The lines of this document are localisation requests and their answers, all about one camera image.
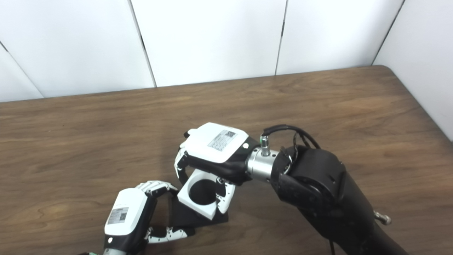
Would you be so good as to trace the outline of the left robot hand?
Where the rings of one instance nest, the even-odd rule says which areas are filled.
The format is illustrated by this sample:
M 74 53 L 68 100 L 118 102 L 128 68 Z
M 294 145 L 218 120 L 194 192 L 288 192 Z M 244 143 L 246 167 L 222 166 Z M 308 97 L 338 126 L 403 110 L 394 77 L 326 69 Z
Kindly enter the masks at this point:
M 104 255 L 137 255 L 149 244 L 172 242 L 195 234 L 194 228 L 149 226 L 157 199 L 178 189 L 166 181 L 147 181 L 118 193 L 104 226 Z

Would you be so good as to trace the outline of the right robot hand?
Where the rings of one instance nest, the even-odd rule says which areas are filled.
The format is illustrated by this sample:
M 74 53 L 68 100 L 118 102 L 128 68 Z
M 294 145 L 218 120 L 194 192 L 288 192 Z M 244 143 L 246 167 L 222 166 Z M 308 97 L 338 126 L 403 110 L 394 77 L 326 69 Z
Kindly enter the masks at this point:
M 250 181 L 247 162 L 259 142 L 246 132 L 218 123 L 205 123 L 184 134 L 174 168 L 182 189 L 178 200 L 199 215 L 212 220 L 217 212 L 226 213 L 236 186 Z M 193 184 L 211 181 L 214 202 L 199 205 L 189 197 Z

